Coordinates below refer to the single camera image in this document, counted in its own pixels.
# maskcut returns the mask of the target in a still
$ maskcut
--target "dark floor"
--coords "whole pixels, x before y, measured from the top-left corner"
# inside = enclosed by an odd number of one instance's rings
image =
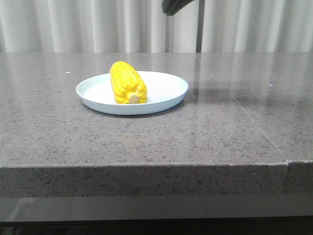
[[[0,235],[313,235],[313,216],[0,223]]]

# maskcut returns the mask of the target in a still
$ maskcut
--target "white plate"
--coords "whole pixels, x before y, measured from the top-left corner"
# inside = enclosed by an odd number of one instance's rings
[[[88,107],[107,114],[141,115],[160,112],[180,103],[188,90],[188,83],[180,77],[152,71],[138,71],[148,90],[144,104],[117,104],[110,74],[91,77],[76,88],[80,99]]]

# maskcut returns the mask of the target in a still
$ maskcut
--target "granite countertop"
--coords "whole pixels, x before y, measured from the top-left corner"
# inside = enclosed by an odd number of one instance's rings
[[[118,60],[185,79],[176,107],[115,116],[83,80]],[[0,53],[0,197],[313,192],[312,53]]]

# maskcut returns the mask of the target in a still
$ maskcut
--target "white curtain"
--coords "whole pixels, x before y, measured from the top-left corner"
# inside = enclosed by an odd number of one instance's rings
[[[313,50],[313,0],[194,0],[175,16],[166,16],[161,4],[162,0],[0,0],[0,51]],[[199,6],[204,14],[199,14]]]

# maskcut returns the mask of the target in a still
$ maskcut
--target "corn on the cob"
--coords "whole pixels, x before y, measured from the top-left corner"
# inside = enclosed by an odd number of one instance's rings
[[[147,87],[137,71],[127,62],[117,61],[111,69],[111,85],[118,104],[147,102]]]

